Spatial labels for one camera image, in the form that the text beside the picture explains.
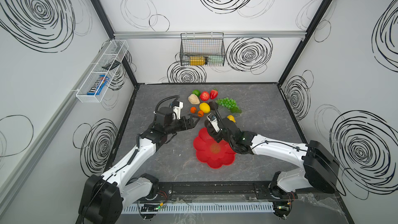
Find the yellow lemon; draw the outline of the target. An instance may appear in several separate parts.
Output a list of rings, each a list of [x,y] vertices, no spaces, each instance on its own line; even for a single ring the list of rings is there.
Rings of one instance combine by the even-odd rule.
[[[203,103],[200,104],[200,110],[201,110],[203,113],[207,114],[207,113],[209,113],[209,112],[211,111],[210,105],[207,104],[206,102],[203,102]]]

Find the beige garlic bulb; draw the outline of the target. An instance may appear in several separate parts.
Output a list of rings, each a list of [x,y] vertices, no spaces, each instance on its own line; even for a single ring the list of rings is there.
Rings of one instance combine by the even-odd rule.
[[[188,97],[188,101],[189,101],[190,104],[192,104],[192,105],[199,105],[199,104],[201,103],[200,99],[199,99],[198,96],[195,95],[195,94],[191,94],[191,95]]]

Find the red flower-shaped fruit bowl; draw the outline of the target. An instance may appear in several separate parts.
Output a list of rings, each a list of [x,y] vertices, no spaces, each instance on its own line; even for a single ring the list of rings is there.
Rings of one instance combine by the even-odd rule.
[[[197,159],[214,170],[223,166],[230,166],[235,161],[236,152],[232,150],[230,145],[224,140],[215,141],[208,134],[206,128],[202,128],[198,132],[193,141],[193,147]]]

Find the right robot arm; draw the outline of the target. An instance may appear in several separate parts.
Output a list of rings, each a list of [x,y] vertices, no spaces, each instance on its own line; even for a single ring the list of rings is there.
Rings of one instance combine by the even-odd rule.
[[[234,152],[242,155],[268,156],[296,166],[294,170],[274,174],[268,186],[273,198],[282,199],[296,190],[311,187],[327,194],[337,191],[340,164],[320,142],[289,143],[242,131],[235,122],[221,117],[215,101],[209,107],[211,114],[205,126],[217,142],[227,142]]]

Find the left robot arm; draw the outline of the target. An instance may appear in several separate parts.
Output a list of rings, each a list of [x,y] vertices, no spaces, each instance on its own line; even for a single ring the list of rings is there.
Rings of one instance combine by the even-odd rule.
[[[91,175],[85,182],[76,222],[83,224],[114,224],[122,211],[141,198],[154,199],[159,180],[143,174],[135,181],[133,175],[178,132],[196,127],[200,117],[181,116],[183,102],[179,95],[162,99],[155,107],[153,122],[136,137],[136,145],[113,167],[101,175]]]

